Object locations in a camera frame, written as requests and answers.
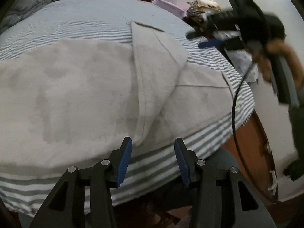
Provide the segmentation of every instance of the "striped bedsheet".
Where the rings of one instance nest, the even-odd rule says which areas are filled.
[[[198,49],[204,38],[188,41],[185,34],[191,27],[152,3],[137,0],[63,0],[49,4],[0,35],[0,61],[18,57],[22,52],[59,39],[84,38],[113,40],[132,44],[130,21],[160,28],[188,50],[188,62],[221,70],[228,76],[234,90],[241,76],[215,48]],[[254,109],[253,94],[244,83],[239,93],[236,126],[244,124]],[[232,134],[231,115],[184,138],[188,149],[199,158],[214,153]],[[0,162],[0,197],[13,211],[34,216],[60,178],[46,175],[11,175]],[[131,159],[125,181],[112,189],[113,205],[127,202],[149,193],[179,175],[173,145]],[[90,211],[90,189],[85,193],[85,211]]]

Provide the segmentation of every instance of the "human hand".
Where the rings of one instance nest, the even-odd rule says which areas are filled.
[[[296,88],[302,87],[304,84],[304,69],[295,53],[294,49],[285,44],[282,39],[274,39],[269,42],[266,46],[267,50],[271,54],[280,54],[283,55],[287,61],[287,64],[291,70],[294,85]],[[270,70],[271,63],[268,58],[261,55],[259,52],[252,52],[247,50],[252,55],[252,61],[257,63],[259,71],[262,73],[263,79],[267,82],[270,82]]]

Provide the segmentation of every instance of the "wall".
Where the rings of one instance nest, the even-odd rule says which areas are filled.
[[[187,7],[190,0],[168,0],[180,7]],[[231,8],[228,0],[215,0],[225,8]],[[294,47],[304,63],[304,22],[290,0],[254,0],[264,11],[274,12],[283,22],[286,42]],[[278,177],[279,200],[287,200],[304,192],[304,177],[292,182],[283,175],[284,168],[297,158],[293,146],[291,126],[287,107],[278,104],[272,87],[264,83],[261,76],[259,85],[253,89],[256,112],[272,148]]]

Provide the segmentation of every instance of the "beige cloth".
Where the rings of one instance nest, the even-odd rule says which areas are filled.
[[[133,22],[132,33],[133,46],[64,39],[1,63],[1,172],[90,167],[125,136],[140,155],[230,113],[225,75],[186,63],[165,32]]]

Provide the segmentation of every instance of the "pink fabric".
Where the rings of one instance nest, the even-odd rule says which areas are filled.
[[[187,16],[187,12],[176,6],[175,4],[165,1],[165,0],[153,0],[152,3],[155,5],[169,11],[180,19]]]

